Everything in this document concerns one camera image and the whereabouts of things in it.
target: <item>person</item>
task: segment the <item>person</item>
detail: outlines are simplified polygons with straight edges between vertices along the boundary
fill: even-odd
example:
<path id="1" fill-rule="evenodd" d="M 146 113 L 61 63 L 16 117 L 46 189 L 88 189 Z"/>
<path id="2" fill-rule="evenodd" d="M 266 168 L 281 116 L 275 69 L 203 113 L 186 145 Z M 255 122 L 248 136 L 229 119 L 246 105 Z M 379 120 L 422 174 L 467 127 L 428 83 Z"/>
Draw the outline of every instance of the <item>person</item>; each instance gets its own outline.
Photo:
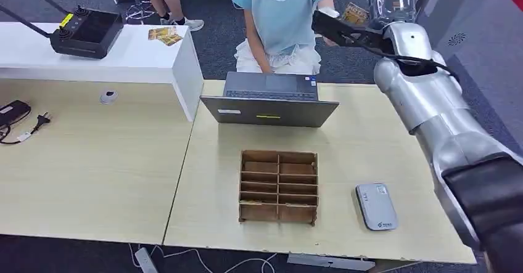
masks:
<path id="1" fill-rule="evenodd" d="M 334 0 L 233 0 L 233 3 L 244 10 L 247 33 L 247 39 L 236 47 L 237 71 L 319 73 L 321 57 L 315 50 L 312 16 L 316 8 L 334 11 Z"/>
<path id="2" fill-rule="evenodd" d="M 165 8 L 164 0 L 150 0 L 150 2 L 160 16 L 162 25 L 186 25 L 191 31 L 198 31 L 204 27 L 203 20 L 190 20 L 185 17 L 181 9 L 180 0 L 165 0 L 172 13 L 169 13 Z"/>

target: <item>black cable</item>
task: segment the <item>black cable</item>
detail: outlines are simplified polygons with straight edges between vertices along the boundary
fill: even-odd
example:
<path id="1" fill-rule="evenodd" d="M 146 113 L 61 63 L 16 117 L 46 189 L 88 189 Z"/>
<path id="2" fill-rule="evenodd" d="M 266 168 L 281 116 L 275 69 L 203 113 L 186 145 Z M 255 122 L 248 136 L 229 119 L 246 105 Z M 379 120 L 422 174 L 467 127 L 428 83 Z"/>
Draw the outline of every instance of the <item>black cable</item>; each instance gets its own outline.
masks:
<path id="1" fill-rule="evenodd" d="M 454 72 L 448 66 L 442 65 L 441 63 L 438 63 L 438 62 L 435 62 L 432 59 L 430 59 L 430 60 L 429 59 L 420 59 L 419 57 L 410 57 L 410 56 L 404 56 L 404 55 L 388 54 L 388 53 L 382 52 L 380 50 L 370 48 L 369 46 L 363 44 L 362 42 L 360 42 L 359 39 L 356 39 L 353 36 L 344 36 L 344 37 L 349 37 L 347 39 L 350 40 L 351 43 L 355 43 L 356 45 L 362 47 L 363 49 L 367 50 L 368 52 L 370 52 L 372 54 L 376 54 L 376 55 L 381 56 L 381 57 L 387 57 L 389 59 L 394 59 L 394 60 L 409 60 L 411 62 L 420 63 L 421 65 L 425 65 L 425 66 L 426 65 L 430 65 L 430 66 L 433 66 L 433 67 L 441 68 L 442 70 L 445 70 L 445 71 L 449 72 L 449 74 L 452 77 L 454 77 L 454 79 L 456 79 L 456 81 L 459 83 L 459 77 L 458 77 L 458 74 L 456 72 Z"/>
<path id="2" fill-rule="evenodd" d="M 2 145 L 17 145 L 19 143 L 21 143 L 22 141 L 18 140 L 18 141 L 14 141 L 14 142 L 4 142 L 4 139 L 9 135 L 9 133 L 11 132 L 11 126 L 22 121 L 25 117 L 27 117 L 29 115 L 29 113 L 31 113 L 31 109 L 29 109 L 28 112 L 26 112 L 26 114 L 24 114 L 23 116 L 21 116 L 19 119 L 9 123 L 8 125 L 6 125 L 5 127 L 3 127 L 2 129 L 0 129 L 0 144 Z M 43 115 L 38 115 L 38 122 L 36 123 L 36 126 L 33 128 L 33 130 L 31 130 L 30 132 L 30 135 L 31 136 L 32 134 L 34 134 L 35 132 L 37 132 L 40 127 L 42 127 L 42 125 L 44 124 L 47 124 L 51 122 L 51 120 L 47 117 L 47 113 L 43 114 Z"/>
<path id="3" fill-rule="evenodd" d="M 20 118 L 18 118 L 17 120 L 5 125 L 5 127 L 1 128 L 0 129 L 0 144 L 4 144 L 4 145 L 15 145 L 15 144 L 19 144 L 20 141 L 15 141 L 15 142 L 4 142 L 3 140 L 9 135 L 9 133 L 11 132 L 11 126 L 15 125 L 16 123 L 22 121 L 25 117 L 27 117 L 29 114 L 31 113 L 31 108 L 29 108 L 29 111 L 27 111 L 25 114 L 23 114 L 23 116 L 21 116 Z"/>

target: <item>cable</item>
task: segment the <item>cable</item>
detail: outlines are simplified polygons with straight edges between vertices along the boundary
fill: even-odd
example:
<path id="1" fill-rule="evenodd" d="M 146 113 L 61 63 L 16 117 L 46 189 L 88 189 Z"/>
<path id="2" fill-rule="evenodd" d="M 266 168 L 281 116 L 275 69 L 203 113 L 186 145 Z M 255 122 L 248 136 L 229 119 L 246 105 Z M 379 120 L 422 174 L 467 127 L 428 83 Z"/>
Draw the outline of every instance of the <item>cable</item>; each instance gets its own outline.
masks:
<path id="1" fill-rule="evenodd" d="M 134 261 L 134 253 L 133 253 L 133 247 L 131 246 L 130 243 L 127 243 L 129 245 L 129 250 L 131 251 L 131 259 L 133 260 L 133 265 L 137 268 L 140 268 L 140 265 L 137 265 L 136 262 Z"/>
<path id="2" fill-rule="evenodd" d="M 272 256 L 270 256 L 268 259 L 267 259 L 267 262 L 270 261 L 273 257 L 275 257 L 277 255 L 277 253 L 273 254 Z M 265 264 L 266 262 L 263 262 L 263 265 L 261 265 L 261 273 L 265 273 L 264 272 L 264 268 L 265 268 Z"/>
<path id="3" fill-rule="evenodd" d="M 196 252 L 196 255 L 198 256 L 198 259 L 200 260 L 200 263 L 202 263 L 202 266 L 205 268 L 205 270 L 207 270 L 207 272 L 214 273 L 214 272 L 211 271 L 211 269 L 209 269 L 207 267 L 207 265 L 205 265 L 204 261 L 202 260 L 202 257 L 200 256 L 200 253 L 196 249 L 194 249 L 194 248 L 191 248 L 190 250 L 184 250 L 184 251 L 182 251 L 180 253 L 172 253 L 170 255 L 163 256 L 163 258 L 169 258 L 170 256 L 183 255 L 184 253 L 188 253 L 190 251 L 195 251 Z"/>
<path id="4" fill-rule="evenodd" d="M 27 115 L 29 115 L 30 112 L 31 112 L 31 109 L 29 109 L 29 111 L 26 112 L 26 114 L 24 114 L 18 120 L 14 121 L 14 122 L 11 122 L 8 125 L 6 125 L 4 128 L 0 129 L 0 130 L 4 130 L 4 129 L 7 128 L 6 132 L 0 131 L 0 144 L 2 144 L 2 145 L 17 145 L 17 144 L 25 141 L 26 139 L 28 139 L 30 136 L 32 136 L 35 132 L 37 132 L 40 129 L 40 127 L 42 127 L 42 125 L 51 122 L 51 120 L 47 117 L 48 114 L 49 114 L 48 112 L 46 112 L 43 115 L 38 115 L 38 122 L 36 123 L 36 126 L 33 128 L 33 130 L 31 130 L 31 132 L 26 132 L 25 134 L 22 134 L 21 136 L 19 136 L 17 138 L 18 139 L 17 141 L 14 141 L 14 142 L 4 142 L 4 139 L 11 132 L 11 126 L 13 124 L 16 124 L 17 122 L 21 121 L 22 119 L 24 119 Z"/>
<path id="5" fill-rule="evenodd" d="M 353 36 L 344 36 L 344 37 L 346 37 L 352 43 L 355 43 L 356 45 L 358 45 L 358 46 L 362 47 L 363 49 L 367 50 L 368 52 L 370 52 L 372 54 L 376 54 L 376 55 L 381 56 L 381 57 L 387 57 L 389 59 L 394 59 L 394 60 L 409 60 L 411 62 L 420 63 L 421 65 L 430 65 L 430 66 L 433 66 L 433 67 L 441 68 L 442 70 L 447 71 L 451 76 L 453 76 L 454 79 L 456 79 L 456 81 L 458 83 L 460 82 L 459 81 L 459 76 L 458 76 L 458 74 L 456 72 L 454 72 L 448 66 L 442 65 L 441 63 L 438 63 L 438 62 L 435 62 L 432 59 L 430 59 L 430 60 L 429 59 L 420 59 L 419 57 L 410 57 L 410 56 L 404 56 L 404 55 L 388 54 L 388 53 L 382 52 L 380 50 L 376 50 L 376 49 L 370 48 L 369 46 L 367 46 L 367 45 L 363 44 L 362 42 L 360 42 L 359 38 L 356 39 Z"/>
<path id="6" fill-rule="evenodd" d="M 134 261 L 134 254 L 133 254 L 133 247 L 131 246 L 130 243 L 127 243 L 129 245 L 129 250 L 131 251 L 131 259 L 133 260 L 133 265 L 137 268 L 140 268 L 140 265 L 136 264 L 136 262 Z M 159 247 L 158 245 L 155 245 L 150 253 L 150 256 L 152 256 L 152 254 L 154 253 L 154 251 L 158 249 L 161 253 L 162 253 L 162 256 L 163 258 L 170 258 L 172 256 L 179 256 L 179 255 L 183 255 L 184 253 L 188 253 L 190 251 L 195 251 L 196 252 L 196 255 L 198 256 L 198 259 L 200 260 L 200 263 L 202 264 L 202 266 L 205 268 L 205 270 L 207 270 L 207 272 L 209 273 L 214 273 L 211 269 L 209 269 L 209 267 L 207 267 L 207 265 L 204 263 L 202 257 L 200 256 L 200 252 L 198 250 L 196 250 L 195 248 L 190 248 L 188 250 L 184 250 L 184 251 L 180 251 L 179 253 L 172 253 L 172 254 L 169 254 L 169 255 L 165 255 L 165 253 L 163 252 L 163 249 L 161 247 Z M 245 259 L 239 263 L 237 263 L 236 265 L 234 265 L 233 267 L 231 267 L 230 269 L 228 269 L 227 271 L 223 272 L 223 273 L 230 273 L 232 270 L 236 269 L 237 267 L 239 267 L 241 264 L 244 264 L 246 262 L 249 262 L 249 261 L 261 261 L 263 262 L 263 265 L 261 265 L 261 273 L 264 273 L 264 268 L 265 268 L 265 265 L 269 265 L 269 267 L 271 268 L 272 270 L 272 273 L 276 273 L 276 271 L 274 270 L 274 267 L 271 263 L 269 263 L 269 260 L 272 259 L 273 257 L 275 257 L 277 255 L 277 253 L 273 254 L 272 256 L 270 256 L 269 258 L 267 259 L 258 259 L 258 258 L 252 258 L 252 259 Z"/>

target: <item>wooden organizer box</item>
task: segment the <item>wooden organizer box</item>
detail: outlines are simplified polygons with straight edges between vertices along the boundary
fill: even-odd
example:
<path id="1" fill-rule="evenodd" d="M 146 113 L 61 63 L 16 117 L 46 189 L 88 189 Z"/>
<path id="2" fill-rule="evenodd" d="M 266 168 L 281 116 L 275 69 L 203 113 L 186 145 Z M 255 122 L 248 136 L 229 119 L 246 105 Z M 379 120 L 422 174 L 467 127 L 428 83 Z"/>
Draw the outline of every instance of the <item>wooden organizer box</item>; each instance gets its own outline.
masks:
<path id="1" fill-rule="evenodd" d="M 317 154 L 242 151 L 239 203 L 240 222 L 306 222 L 314 226 Z"/>

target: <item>white cable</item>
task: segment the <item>white cable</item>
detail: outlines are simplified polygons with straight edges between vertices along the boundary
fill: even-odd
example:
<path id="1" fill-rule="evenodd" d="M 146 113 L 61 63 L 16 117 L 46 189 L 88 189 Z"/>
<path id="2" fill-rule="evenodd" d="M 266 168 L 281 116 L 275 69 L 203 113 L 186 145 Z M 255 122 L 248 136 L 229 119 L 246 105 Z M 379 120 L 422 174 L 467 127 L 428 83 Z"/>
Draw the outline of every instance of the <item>white cable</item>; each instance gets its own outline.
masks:
<path id="1" fill-rule="evenodd" d="M 262 261 L 264 265 L 265 265 L 265 264 L 269 264 L 269 267 L 271 268 L 271 270 L 273 271 L 273 273 L 276 273 L 276 272 L 274 271 L 274 267 L 273 267 L 273 265 L 271 265 L 271 263 L 269 263 L 268 261 L 266 261 L 266 260 L 264 260 L 264 259 L 246 259 L 246 260 L 243 260 L 243 261 L 237 263 L 236 265 L 234 265 L 234 266 L 233 266 L 232 268 L 230 268 L 229 270 L 225 271 L 224 273 L 229 273 L 229 272 L 231 272 L 233 269 L 235 269 L 237 266 L 240 266 L 241 264 L 246 263 L 246 262 L 248 262 L 248 261 Z"/>
<path id="2" fill-rule="evenodd" d="M 190 251 L 196 251 L 196 255 L 198 256 L 198 259 L 200 259 L 200 263 L 202 263 L 202 265 L 203 265 L 203 267 L 205 268 L 205 270 L 207 270 L 209 273 L 214 273 L 214 272 L 211 271 L 211 269 L 209 269 L 209 268 L 207 267 L 207 265 L 205 265 L 204 261 L 202 260 L 202 257 L 200 256 L 200 253 L 199 253 L 196 249 L 194 249 L 194 248 L 191 248 L 190 250 L 184 250 L 184 251 L 182 251 L 182 252 L 180 252 L 180 253 L 172 253 L 172 254 L 170 254 L 170 255 L 163 256 L 163 258 L 169 258 L 170 256 L 178 256 L 178 255 L 182 255 L 182 254 L 184 254 L 184 253 L 188 253 L 188 252 L 190 252 Z"/>
<path id="3" fill-rule="evenodd" d="M 272 256 L 270 256 L 268 259 L 267 259 L 267 263 L 266 262 L 263 262 L 263 265 L 261 265 L 261 273 L 265 273 L 265 271 L 263 270 L 265 268 L 265 264 L 271 264 L 269 263 L 269 261 L 275 257 L 278 253 L 275 253 L 273 254 Z"/>
<path id="4" fill-rule="evenodd" d="M 133 255 L 133 247 L 131 246 L 130 243 L 127 243 L 129 245 L 129 250 L 131 251 L 131 258 L 133 260 L 133 265 L 137 268 L 140 268 L 140 265 L 137 265 L 136 262 L 134 261 L 134 255 Z M 172 253 L 172 254 L 169 254 L 169 255 L 165 255 L 165 253 L 163 253 L 163 249 L 161 247 L 159 247 L 158 245 L 155 245 L 151 251 L 151 253 L 149 254 L 150 256 L 152 256 L 152 254 L 154 253 L 154 251 L 158 248 L 158 250 L 162 253 L 162 256 L 163 258 L 169 258 L 171 256 L 179 256 L 179 255 L 183 255 L 184 253 L 188 253 L 190 251 L 195 251 L 196 252 L 196 255 L 198 256 L 198 259 L 200 260 L 200 263 L 202 264 L 202 266 L 205 268 L 205 270 L 207 270 L 207 272 L 209 273 L 214 273 L 213 271 L 211 271 L 211 269 L 209 269 L 209 267 L 207 267 L 207 265 L 205 265 L 202 257 L 200 256 L 200 253 L 198 250 L 196 250 L 195 248 L 191 248 L 191 249 L 188 249 L 188 250 L 184 250 L 184 251 L 180 251 L 179 253 Z M 264 273 L 264 268 L 265 268 L 265 265 L 269 265 L 269 267 L 271 268 L 271 270 L 273 271 L 272 273 L 276 273 L 276 271 L 274 270 L 274 267 L 271 263 L 269 263 L 269 260 L 272 259 L 273 257 L 275 257 L 277 255 L 277 253 L 273 254 L 272 256 L 270 256 L 269 258 L 267 259 L 258 259 L 258 258 L 253 258 L 253 259 L 245 259 L 239 263 L 237 263 L 236 265 L 234 265 L 233 267 L 231 267 L 230 269 L 228 269 L 227 271 L 225 271 L 224 273 L 229 273 L 231 272 L 232 270 L 234 270 L 236 267 L 240 266 L 241 264 L 243 263 L 246 263 L 246 262 L 249 262 L 249 261 L 261 261 L 263 262 L 263 265 L 261 265 L 261 273 Z"/>
<path id="5" fill-rule="evenodd" d="M 133 260 L 133 265 L 137 268 L 140 268 L 140 265 L 137 265 L 136 262 L 134 261 L 134 252 L 133 252 L 133 247 L 131 246 L 130 243 L 127 243 L 129 245 L 129 250 L 131 251 L 131 259 Z"/>

